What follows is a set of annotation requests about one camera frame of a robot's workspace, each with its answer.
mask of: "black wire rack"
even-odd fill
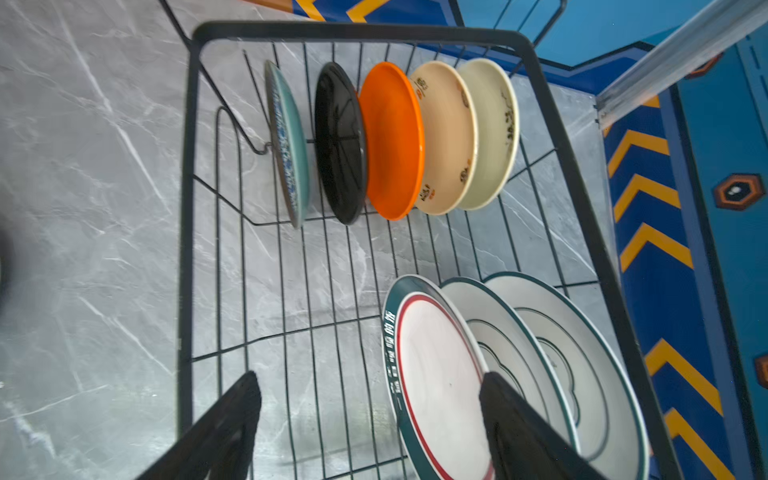
[[[248,187],[244,186],[243,181],[243,150],[261,156],[269,153],[270,146],[269,144],[255,141],[253,139],[253,132],[248,131],[247,125],[243,126],[241,116],[225,101],[221,90],[217,87],[211,74],[201,61],[201,52],[204,46],[212,41],[221,40],[243,41],[248,42],[249,45],[252,42],[259,42],[264,48],[271,50],[273,61],[280,66],[280,55],[278,52],[280,49],[276,44],[280,42],[295,42],[300,45],[300,51],[303,53],[303,80],[306,84],[306,99],[309,101],[310,113],[313,105],[313,86],[310,84],[310,73],[307,67],[308,44],[316,45],[324,42],[332,52],[333,60],[336,59],[337,48],[341,48],[343,45],[345,45],[344,48],[348,48],[350,45],[359,48],[356,71],[358,88],[361,82],[364,81],[361,73],[364,49],[371,42],[375,42],[378,45],[386,44],[386,49],[383,52],[383,56],[379,59],[380,61],[389,59],[391,46],[410,45],[411,51],[405,68],[406,72],[411,69],[412,59],[414,58],[414,52],[417,51],[417,47],[424,47],[433,51],[435,58],[440,56],[441,51],[446,46],[460,48],[460,51],[467,52],[468,56],[485,56],[485,53],[492,48],[503,48],[511,49],[521,59],[519,65],[523,65],[525,68],[552,144],[552,148],[548,151],[534,159],[529,159],[526,148],[521,141],[520,150],[524,165],[513,174],[509,181],[515,181],[519,177],[527,178],[532,186],[535,204],[543,223],[544,232],[546,233],[549,254],[559,279],[559,284],[556,287],[561,289],[567,296],[569,295],[569,289],[585,285],[599,285],[604,297],[607,313],[611,318],[616,333],[621,355],[624,358],[628,376],[637,394],[638,402],[641,405],[651,447],[657,459],[660,473],[663,478],[681,478],[674,450],[672,449],[659,405],[651,387],[650,378],[645,369],[633,326],[624,305],[617,274],[612,266],[597,218],[592,210],[587,188],[581,177],[574,151],[558,109],[555,106],[552,93],[541,71],[541,66],[534,52],[534,46],[526,37],[514,31],[472,28],[327,24],[315,22],[208,22],[200,25],[195,30],[193,36],[188,38],[184,35],[165,0],[161,0],[161,4],[166,9],[166,13],[169,14],[174,27],[180,33],[190,52],[181,172],[177,373],[177,425],[179,435],[186,432],[192,426],[195,415],[202,413],[200,406],[195,406],[199,404],[196,399],[196,392],[200,387],[199,385],[194,385],[194,368],[196,365],[200,365],[205,361],[215,363],[215,389],[220,396],[226,388],[225,383],[227,383],[225,378],[227,376],[226,368],[223,365],[227,354],[234,352],[242,353],[243,366],[237,367],[240,368],[240,373],[242,373],[244,369],[254,369],[253,359],[250,358],[254,349],[270,349],[271,352],[275,353],[275,356],[282,357],[282,365],[280,367],[283,370],[283,375],[282,379],[275,382],[274,385],[263,384],[262,390],[265,405],[269,403],[270,394],[284,396],[285,398],[286,424],[284,428],[288,431],[289,439],[286,448],[290,449],[290,454],[286,453],[286,457],[290,460],[286,467],[287,476],[293,476],[294,478],[343,478],[351,475],[368,478],[367,475],[371,475],[370,478],[381,478],[383,476],[392,476],[391,470],[387,471],[390,472],[389,474],[385,470],[386,467],[393,467],[394,465],[396,465],[395,477],[402,476],[405,478],[411,476],[412,473],[407,468],[407,454],[397,434],[396,419],[391,418],[391,412],[374,409],[371,400],[372,392],[378,389],[383,382],[383,379],[378,379],[376,375],[376,372],[382,369],[380,366],[382,357],[380,354],[376,355],[373,353],[376,348],[370,348],[368,341],[364,340],[363,330],[368,328],[365,325],[375,325],[377,329],[381,327],[378,318],[381,311],[382,298],[389,288],[389,284],[385,284],[384,280],[387,276],[382,275],[382,271],[388,270],[389,276],[398,276],[403,273],[426,274],[425,270],[429,270],[428,276],[432,276],[438,282],[447,280],[451,273],[471,275],[477,278],[483,278],[484,273],[481,261],[478,259],[478,248],[476,246],[478,233],[476,231],[473,233],[470,214],[466,212],[455,212],[444,217],[430,217],[414,210],[404,220],[390,223],[382,219],[370,205],[366,205],[363,214],[356,224],[352,227],[345,227],[338,223],[335,217],[330,214],[326,204],[323,201],[319,201],[318,212],[310,215],[306,219],[304,227],[300,230],[293,230],[290,226],[290,220],[286,217],[285,213],[280,213],[282,199],[278,192],[279,189],[276,187],[277,172],[273,162],[270,161],[271,155],[261,158],[263,159],[262,162],[266,162],[265,164],[269,164],[271,168],[271,175],[263,180],[270,184],[270,192],[273,192],[269,199],[269,202],[273,203],[273,210],[271,210],[273,220],[256,219],[249,215],[246,212],[246,201],[244,200],[250,191]],[[253,84],[253,96],[258,100],[260,115],[263,115],[264,124],[268,126],[269,122],[266,119],[263,104],[263,89],[259,88],[257,79],[254,76],[253,65],[245,50],[243,50],[243,63],[243,74],[247,74],[250,77],[250,81]],[[513,75],[515,71],[516,69],[510,72],[510,75]],[[215,110],[214,148],[211,152],[213,156],[213,180],[210,178],[205,180],[196,173],[196,152],[198,153],[197,158],[200,160],[199,137],[197,135],[198,108],[200,106],[200,76],[207,80],[215,98],[220,102],[220,106]],[[294,95],[297,98],[304,93],[294,90]],[[233,190],[234,197],[230,192],[225,193],[223,191],[220,178],[221,161],[219,146],[221,136],[223,135],[223,119],[227,119],[233,126],[234,144],[237,150],[237,181]],[[261,132],[261,134],[256,136],[265,139],[269,138],[269,135],[265,132]],[[313,137],[308,135],[308,138],[308,143],[313,143]],[[533,168],[533,166],[542,161],[553,157],[558,159],[559,168],[570,194],[572,206],[581,225],[581,233],[583,234],[584,242],[586,243],[591,263],[596,273],[597,279],[595,280],[572,283],[566,281],[561,265],[561,255],[558,254],[558,250],[555,247],[553,233],[547,221],[547,208],[537,189],[535,169]],[[316,190],[320,191],[320,189],[320,182],[317,181]],[[211,207],[211,210],[202,211],[201,207],[196,209],[196,199],[199,199],[201,191],[207,192],[214,199],[214,205]],[[493,234],[508,241],[515,267],[517,270],[525,270],[525,268],[521,269],[521,264],[525,263],[525,259],[520,258],[515,248],[515,232],[510,228],[508,209],[505,208],[501,196],[483,210],[490,209],[500,212],[500,219],[503,223],[496,226],[498,230]],[[229,296],[236,295],[239,297],[238,301],[235,302],[235,312],[232,312],[232,308],[227,306],[228,296],[223,295],[221,282],[222,238],[224,236],[221,224],[224,216],[232,217],[233,215],[237,219],[237,235],[239,236],[235,240],[235,243],[238,243],[239,246],[234,255],[237,260],[235,263],[239,264],[240,276],[236,291],[229,292]],[[196,255],[199,252],[196,250],[195,236],[196,222],[200,222],[201,216],[209,217],[209,221],[210,217],[213,217],[212,221],[214,224],[215,300],[214,309],[210,312],[212,318],[211,316],[201,318],[202,316],[199,312],[196,314],[195,310],[196,295],[200,295],[195,287],[195,274],[199,268],[199,265],[196,264]],[[461,228],[468,238],[468,245],[472,252],[471,256],[474,258],[474,265],[467,264],[465,259],[460,258],[457,252],[457,244],[459,243],[459,239],[455,237],[455,232],[458,228],[455,225],[457,222],[462,223]],[[277,275],[273,276],[271,281],[274,282],[275,289],[280,292],[280,310],[276,316],[276,332],[257,336],[253,334],[253,324],[250,322],[250,318],[253,317],[253,312],[250,309],[258,308],[258,305],[253,305],[254,297],[251,290],[256,290],[256,298],[258,299],[260,285],[248,284],[249,281],[247,280],[254,267],[253,261],[247,259],[248,256],[253,256],[250,252],[250,246],[246,242],[247,229],[268,232],[274,238],[275,243],[272,245],[272,253],[276,254]],[[310,235],[320,239],[319,251],[323,252],[325,257],[320,260],[326,265],[325,268],[327,268],[327,286],[325,288],[327,288],[328,295],[330,296],[330,309],[329,319],[324,323],[321,323],[317,318],[313,320],[313,308],[310,306],[315,300],[313,296],[317,290],[317,288],[310,285],[310,275],[308,273],[310,269],[308,264],[315,261],[313,255],[307,253],[308,242],[306,238]],[[356,243],[357,239],[362,239],[359,245]],[[444,254],[440,248],[436,247],[437,243],[449,243],[448,253]],[[362,261],[365,262],[365,265],[370,265],[371,267],[373,292],[363,292],[360,290],[360,284],[363,283],[360,276],[365,272],[361,272],[360,268],[356,271],[356,265],[359,265],[360,259],[353,258],[353,244],[356,245],[356,248],[362,248],[365,257]],[[399,259],[397,257],[396,244],[400,245],[400,247],[404,245],[406,251],[410,250],[409,255],[412,261],[408,262],[407,265],[402,262],[402,258]],[[331,252],[334,249],[338,250],[338,248],[342,250],[346,248],[347,258],[345,262],[349,266],[349,272],[346,270],[340,272],[332,262]],[[288,260],[295,260],[297,262],[296,265],[298,265],[299,269],[297,278],[300,279],[298,283],[288,279],[288,272],[285,271]],[[339,276],[342,273],[349,276],[347,281],[351,280],[354,303],[351,313],[344,315],[337,311],[335,307],[337,299],[334,299],[334,291],[336,290],[334,284],[339,282]],[[366,294],[367,301],[363,301],[363,294]],[[286,304],[290,303],[291,298],[296,295],[306,296],[304,301],[306,304],[306,316],[308,317],[306,325],[295,325],[290,318],[290,314],[286,314]],[[222,340],[222,312],[227,308],[230,308],[230,314],[240,319],[237,325],[241,329],[241,337],[237,341],[229,342],[229,344],[225,345],[225,342]],[[211,351],[205,353],[196,353],[194,351],[195,339],[193,334],[198,331],[197,327],[200,323],[214,325],[212,334],[215,336],[215,346]],[[354,328],[349,332],[343,332],[347,326],[353,326]],[[321,335],[321,331],[324,332],[322,333],[323,335],[331,335],[332,342],[335,343],[336,347],[335,358],[332,358],[331,363],[335,364],[338,368],[337,375],[340,389],[337,402],[340,402],[342,406],[343,417],[340,421],[343,421],[346,433],[346,445],[343,445],[341,448],[343,452],[340,453],[342,457],[346,457],[343,462],[345,468],[341,468],[341,471],[338,468],[326,469],[328,458],[334,455],[338,456],[339,452],[331,452],[323,441],[323,431],[327,425],[325,427],[321,425],[321,402],[318,399],[318,369],[323,368],[323,361],[317,359],[319,353],[316,350],[317,342],[319,342],[317,336]],[[304,458],[301,444],[303,435],[306,435],[307,432],[304,429],[295,431],[296,426],[292,424],[290,376],[293,374],[294,369],[290,365],[292,360],[289,353],[294,348],[291,339],[299,334],[305,335],[309,339],[309,343],[304,346],[309,351],[308,357],[311,361],[311,382],[307,385],[311,385],[314,390],[313,395],[309,395],[309,398],[314,398],[314,405],[310,406],[310,409],[314,409],[316,412],[316,425],[313,427],[314,430],[310,435],[319,436],[317,440],[313,440],[319,446],[320,470],[315,473],[308,473],[306,468],[303,467]],[[352,357],[346,354],[350,348],[356,351]],[[349,389],[345,389],[344,386],[345,374],[343,369],[347,368],[357,368],[362,372],[362,377],[364,378],[364,385],[354,396],[350,396]],[[255,368],[255,370],[257,374],[260,374],[258,368]],[[357,459],[353,459],[350,431],[351,428],[358,428],[358,426],[350,427],[350,424],[356,418],[357,414],[353,412],[355,409],[362,412],[364,414],[363,417],[366,419],[364,422],[366,425],[363,428],[372,439],[372,462],[363,462],[361,464]],[[379,454],[377,435],[379,435],[379,441],[381,441],[381,432],[383,431],[394,432],[393,438],[396,438],[396,454]],[[259,439],[257,437],[257,452],[254,456],[254,464],[256,465],[262,460],[259,457],[258,447]]]

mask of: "plate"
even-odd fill
[[[443,215],[455,208],[475,175],[478,123],[467,85],[450,65],[428,61],[411,80],[424,122],[424,177],[416,206]]]
[[[464,210],[477,210],[498,195],[507,183],[520,141],[520,110],[509,76],[487,58],[458,68],[467,84],[478,117],[478,158],[475,176],[462,201]]]
[[[492,372],[498,372],[576,452],[579,443],[560,381],[528,327],[482,283],[452,278],[443,294],[467,319]]]
[[[379,215],[400,220],[424,175],[424,127],[411,81],[396,65],[373,67],[360,91],[368,141],[368,198]]]
[[[317,170],[336,218],[351,225],[360,215],[368,188],[366,131],[357,92],[344,70],[326,63],[315,93]]]
[[[382,312],[384,363],[403,444],[421,480],[489,480],[480,385],[488,371],[464,320],[426,278],[401,276]]]
[[[645,424],[616,356],[592,322],[557,290],[523,273],[496,273],[485,285],[538,337],[574,414],[581,455],[606,478],[645,480]]]
[[[310,168],[306,160],[306,138],[301,117],[280,69],[264,62],[266,102],[272,126],[272,155],[280,170],[288,215],[294,228],[300,228],[310,204]]]

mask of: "white plate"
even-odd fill
[[[467,84],[478,118],[478,157],[475,176],[458,204],[476,210],[491,203],[507,183],[520,140],[518,99],[509,76],[487,58],[458,68]]]
[[[462,78],[441,61],[428,61],[410,79],[424,124],[424,177],[416,206],[425,214],[443,215],[458,205],[475,175],[475,107]]]
[[[489,480],[480,409],[488,371],[455,307],[426,278],[405,275],[382,312],[384,365],[403,443],[421,480]]]
[[[523,273],[485,281],[538,337],[564,387],[581,454],[611,480],[645,480],[648,447],[634,391],[592,322],[557,290]]]
[[[478,342],[493,372],[498,372],[579,452],[568,403],[558,377],[528,327],[495,293],[469,278],[452,278],[441,285]]]

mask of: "silver metal bar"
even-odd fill
[[[766,0],[713,0],[598,95],[600,128],[611,126],[766,22]]]

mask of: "dish rack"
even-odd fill
[[[169,16],[181,33],[180,26],[175,22],[172,14],[169,13]],[[460,47],[459,57],[465,53],[475,57],[486,56],[493,49],[503,48],[511,49],[521,59],[518,67],[510,75],[514,74],[520,66],[525,69],[551,136],[553,148],[536,159],[528,158],[521,139],[522,160],[525,165],[514,173],[513,177],[525,176],[530,181],[546,233],[549,253],[560,279],[557,287],[567,296],[569,288],[573,289],[580,285],[599,285],[621,348],[627,374],[641,405],[659,471],[663,478],[680,478],[674,450],[624,305],[617,274],[601,236],[574,151],[533,45],[525,36],[515,31],[436,26],[318,22],[208,22],[200,25],[191,38],[183,35],[182,38],[185,40],[190,57],[181,175],[177,374],[179,435],[191,427],[194,420],[207,408],[207,404],[215,400],[215,395],[220,396],[222,391],[237,378],[236,376],[227,378],[232,376],[227,374],[227,371],[231,370],[230,367],[239,369],[239,373],[253,369],[261,382],[263,410],[260,431],[257,432],[254,463],[251,465],[251,478],[264,478],[270,475],[288,478],[414,477],[406,461],[407,452],[397,433],[396,420],[392,417],[389,405],[385,409],[380,408],[378,404],[374,407],[375,403],[372,401],[372,397],[380,394],[381,389],[385,389],[383,392],[386,394],[387,388],[383,375],[382,353],[376,352],[381,348],[382,325],[379,315],[382,301],[391,283],[391,280],[383,279],[391,278],[392,275],[397,277],[403,273],[420,273],[434,276],[440,283],[442,280],[447,280],[448,277],[445,275],[447,271],[455,271],[459,275],[482,276],[478,248],[475,245],[477,233],[473,234],[470,222],[470,215],[473,214],[466,212],[454,212],[445,217],[429,217],[414,210],[404,220],[390,223],[379,217],[367,204],[356,224],[345,227],[335,220],[324,201],[319,199],[316,202],[319,212],[317,214],[310,212],[305,226],[301,230],[293,230],[285,207],[280,205],[282,195],[277,186],[276,168],[273,162],[269,161],[269,156],[261,157],[260,161],[271,164],[271,177],[262,177],[261,180],[266,182],[262,185],[266,185],[266,188],[273,190],[274,193],[273,198],[270,198],[270,201],[273,201],[273,210],[270,210],[273,217],[267,221],[254,220],[244,207],[247,203],[244,201],[244,196],[253,191],[244,186],[247,183],[247,180],[244,181],[244,175],[247,172],[243,171],[243,149],[246,154],[249,154],[250,149],[252,154],[268,155],[270,154],[269,145],[252,140],[253,132],[242,125],[243,119],[240,114],[224,100],[224,96],[201,61],[204,46],[220,40],[263,42],[272,51],[273,61],[280,66],[278,53],[280,50],[278,46],[282,45],[280,42],[295,42],[300,45],[300,51],[303,53],[305,69],[303,80],[306,91],[294,90],[293,94],[297,99],[306,96],[310,106],[310,121],[313,117],[311,115],[313,85],[310,84],[307,62],[308,44],[311,55],[314,45],[324,42],[331,49],[334,60],[337,48],[357,46],[359,48],[357,71],[348,72],[353,81],[356,73],[358,89],[364,80],[361,78],[361,70],[364,49],[369,44],[386,44],[384,55],[379,61],[388,60],[392,45],[409,45],[412,50],[405,68],[406,74],[409,73],[411,60],[417,47],[435,52],[435,58],[448,46]],[[243,55],[247,74],[250,75],[253,83],[253,99],[258,100],[260,113],[263,114],[264,122],[268,125],[264,110],[264,90],[258,85],[256,67],[251,64],[245,51]],[[196,151],[201,150],[197,135],[200,76],[208,80],[214,96],[221,102],[221,106],[216,110],[215,144],[213,151],[208,151],[212,154],[214,162],[212,181],[203,179],[196,170],[196,167],[199,167],[196,165]],[[220,143],[226,136],[221,123],[223,119],[231,122],[233,140],[237,146],[235,167],[237,182],[234,184],[234,189],[230,189],[235,192],[234,195],[229,191],[223,191],[223,181],[220,178],[222,163]],[[269,135],[263,132],[260,136],[263,139],[269,138]],[[310,144],[308,151],[313,150],[312,143],[313,137],[308,140]],[[548,226],[547,211],[537,190],[535,169],[531,168],[549,155],[554,155],[558,159],[598,280],[572,284],[568,284],[565,280],[560,256]],[[317,180],[315,190],[320,191],[319,179],[315,180]],[[196,204],[203,202],[201,198],[204,196],[207,196],[208,203],[211,204],[204,206],[210,207],[207,211],[203,211],[203,206],[196,209]],[[499,218],[503,222],[497,226],[498,235],[508,241],[515,266],[520,270],[521,262],[515,251],[515,232],[509,228],[508,209],[505,208],[501,196],[480,211],[488,209],[495,209],[500,213]],[[227,255],[226,251],[222,252],[223,237],[226,234],[226,228],[222,228],[222,222],[226,216],[236,218],[234,238],[236,238],[235,243],[239,244],[236,252],[230,256],[235,260],[233,264],[238,270],[235,276],[239,277],[240,285],[233,285],[231,288],[222,287],[222,270],[224,270],[222,264],[223,258]],[[214,258],[212,266],[202,266],[200,258],[204,257],[204,253],[201,253],[204,249],[200,247],[199,238],[196,237],[196,223],[210,227],[211,217],[214,222],[212,226],[215,236]],[[467,265],[464,259],[460,262],[460,256],[457,253],[459,242],[456,236],[457,226],[452,227],[452,219],[454,224],[462,222],[462,225],[465,225],[464,231],[471,246],[475,265]],[[424,235],[419,237],[418,232],[414,233],[415,230],[422,231]],[[256,240],[249,237],[247,241],[246,237],[254,232],[257,232]],[[312,246],[307,237],[319,242]],[[450,243],[449,254],[439,255],[439,249],[435,248],[437,243]],[[318,253],[309,251],[310,248],[315,247]],[[404,261],[402,256],[398,258],[397,253],[401,252],[405,252],[412,260]],[[259,264],[254,257],[269,259],[269,261]],[[308,265],[318,263],[321,266],[319,269],[321,273],[327,270],[325,273],[327,284],[322,287],[310,285],[319,277],[312,276],[310,280],[309,271],[316,272],[316,269]],[[199,280],[201,277],[213,278],[213,285],[209,284],[209,286],[215,289],[215,300],[207,298],[210,293],[200,291],[196,279]],[[346,310],[337,309],[338,298],[334,298],[334,294],[338,296],[338,292],[343,290],[341,283],[349,284],[350,282],[353,307]],[[373,291],[364,290],[365,286],[371,282]],[[268,288],[270,286],[280,291],[280,308],[276,315],[261,316],[260,311],[254,310],[270,309],[268,306],[265,307],[267,303],[262,301],[265,296],[272,295]],[[294,308],[296,298],[301,303],[298,310]],[[234,299],[232,302],[234,306],[228,306],[227,302],[232,299]],[[210,307],[207,310],[200,307],[200,303],[205,303],[206,300]],[[318,304],[329,308],[319,315]],[[301,310],[302,306],[306,306],[306,312],[300,312],[298,316],[302,319],[297,322],[294,313]],[[233,320],[240,329],[240,338],[237,341],[223,340],[223,333],[227,330],[223,322],[227,321],[227,317],[230,317],[230,320]],[[262,332],[260,318],[266,319],[265,323],[272,323],[274,329],[271,333],[254,334],[255,329]],[[202,327],[203,324],[208,325],[205,328],[210,329],[205,330]],[[209,348],[210,351],[194,351],[199,343],[196,340],[211,340],[211,336],[215,337],[215,346]],[[332,348],[330,351],[320,352],[319,345],[325,340],[329,340],[326,345],[331,345]],[[232,358],[237,359],[240,365],[233,367]],[[300,368],[300,364],[303,364],[304,371]],[[331,375],[332,380],[320,379],[319,371],[322,373],[328,369],[337,370]],[[275,374],[280,370],[282,375]],[[356,379],[351,379],[351,371],[358,372]],[[306,384],[301,384],[302,391],[297,391],[298,384],[294,376],[307,378]],[[203,397],[212,397],[212,399],[206,400]],[[334,410],[338,415],[331,415],[329,421],[327,412],[324,412],[327,410]],[[270,420],[270,415],[275,416],[278,413],[282,419]],[[361,437],[367,439],[367,446],[360,446],[358,439]]]

